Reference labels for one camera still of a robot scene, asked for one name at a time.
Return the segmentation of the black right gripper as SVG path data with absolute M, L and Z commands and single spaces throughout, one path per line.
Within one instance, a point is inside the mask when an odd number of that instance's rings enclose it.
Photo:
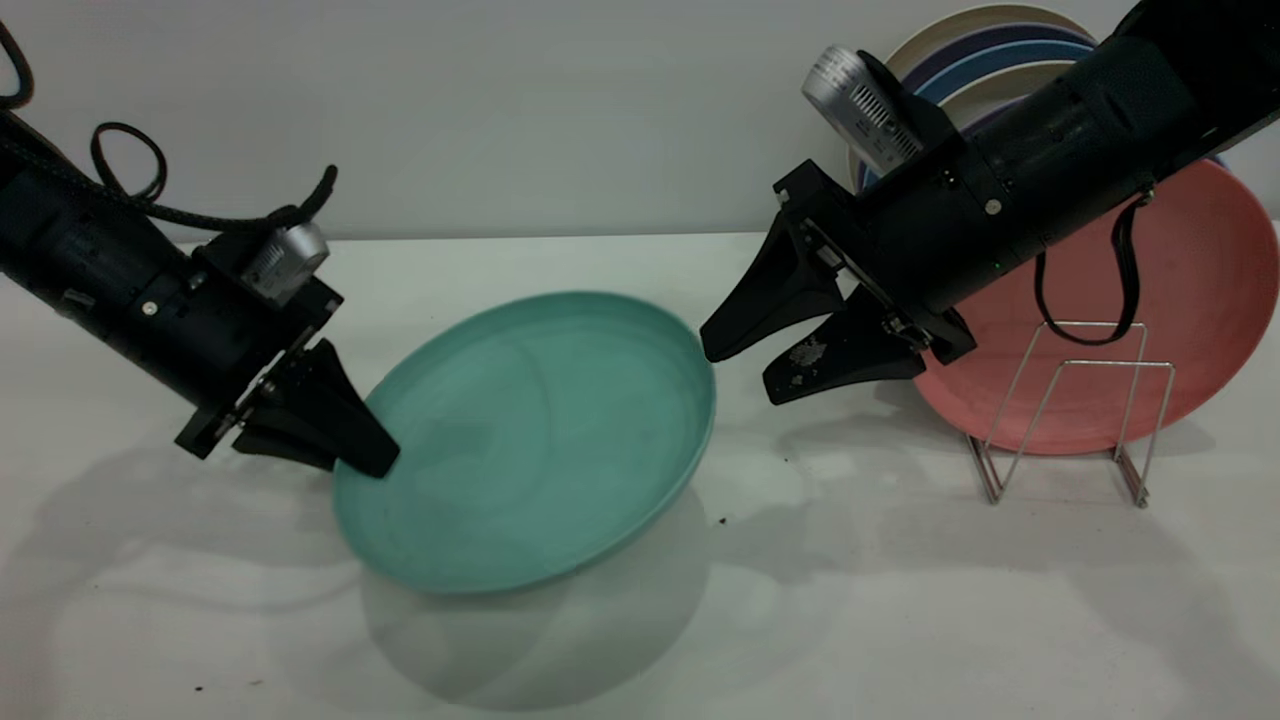
M 707 360 L 722 363 L 785 328 L 832 314 L 764 370 L 773 405 L 923 374 L 920 352 L 888 333 L 884 316 L 929 336 L 937 363 L 957 361 L 977 348 L 957 305 L 1041 255 L 1041 234 L 1027 224 L 1012 190 L 966 138 L 927 149 L 864 193 L 850 193 L 812 160 L 774 188 L 785 195 L 782 213 L 700 328 Z M 851 293 L 846 306 L 836 270 L 787 220 L 832 247 L 872 293 Z

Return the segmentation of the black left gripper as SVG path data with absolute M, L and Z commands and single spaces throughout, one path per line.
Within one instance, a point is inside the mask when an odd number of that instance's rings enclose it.
M 205 459 L 239 424 L 239 454 L 387 477 L 401 447 L 330 341 L 291 363 L 285 398 L 257 395 L 340 306 L 316 277 L 329 255 L 320 234 L 219 234 L 180 254 L 125 310 L 110 346 L 195 406 L 179 447 Z

